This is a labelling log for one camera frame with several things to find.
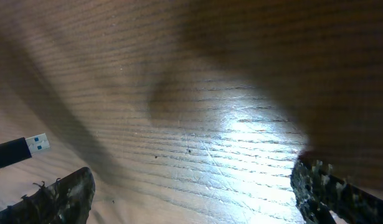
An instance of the brown wood tabletop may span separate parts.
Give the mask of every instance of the brown wood tabletop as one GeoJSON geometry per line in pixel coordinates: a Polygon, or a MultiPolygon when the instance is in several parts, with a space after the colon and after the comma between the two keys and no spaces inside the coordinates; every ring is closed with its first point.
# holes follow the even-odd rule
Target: brown wood tabletop
{"type": "Polygon", "coordinates": [[[88,223],[303,223],[298,155],[383,197],[383,1],[0,1],[0,210],[88,166],[88,223]]]}

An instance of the usb connector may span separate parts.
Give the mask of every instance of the usb connector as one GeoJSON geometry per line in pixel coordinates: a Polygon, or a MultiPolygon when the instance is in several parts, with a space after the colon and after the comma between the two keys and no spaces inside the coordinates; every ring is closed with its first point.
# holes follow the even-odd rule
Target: usb connector
{"type": "Polygon", "coordinates": [[[50,149],[50,144],[46,134],[0,144],[0,168],[32,158],[31,154],[47,149],[50,149]]]}

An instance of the wood grain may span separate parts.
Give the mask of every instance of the wood grain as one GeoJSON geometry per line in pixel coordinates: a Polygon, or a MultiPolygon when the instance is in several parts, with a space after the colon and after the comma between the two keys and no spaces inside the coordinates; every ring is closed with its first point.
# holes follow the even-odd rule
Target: wood grain
{"type": "Polygon", "coordinates": [[[299,154],[383,197],[383,1],[0,1],[0,210],[82,166],[89,223],[303,223],[299,154]]]}

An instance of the wooden table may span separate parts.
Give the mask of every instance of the wooden table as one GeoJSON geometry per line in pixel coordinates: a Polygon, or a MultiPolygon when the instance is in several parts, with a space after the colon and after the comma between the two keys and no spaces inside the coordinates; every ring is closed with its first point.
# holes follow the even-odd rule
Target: wooden table
{"type": "Polygon", "coordinates": [[[0,1],[0,143],[40,133],[0,210],[88,166],[88,223],[303,223],[303,151],[383,197],[383,1],[0,1]]]}

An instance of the wooden surface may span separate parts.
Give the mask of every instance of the wooden surface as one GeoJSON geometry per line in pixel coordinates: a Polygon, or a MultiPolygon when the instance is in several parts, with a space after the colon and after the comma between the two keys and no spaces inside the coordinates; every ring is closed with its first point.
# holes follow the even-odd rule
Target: wooden surface
{"type": "Polygon", "coordinates": [[[0,143],[40,133],[0,210],[89,166],[89,223],[303,223],[303,151],[383,196],[383,1],[0,1],[0,143]]]}

